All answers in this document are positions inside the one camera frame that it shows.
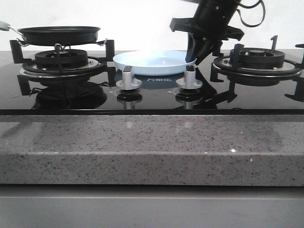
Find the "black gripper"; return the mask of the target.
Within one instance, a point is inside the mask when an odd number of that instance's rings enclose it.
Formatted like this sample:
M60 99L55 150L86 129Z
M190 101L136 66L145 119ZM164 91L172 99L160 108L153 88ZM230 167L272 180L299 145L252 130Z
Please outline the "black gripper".
M239 0L200 0L192 18L171 20L172 31L188 33L186 62L196 59L198 66L209 54L221 57L221 40L242 39L244 32L228 25L239 3Z

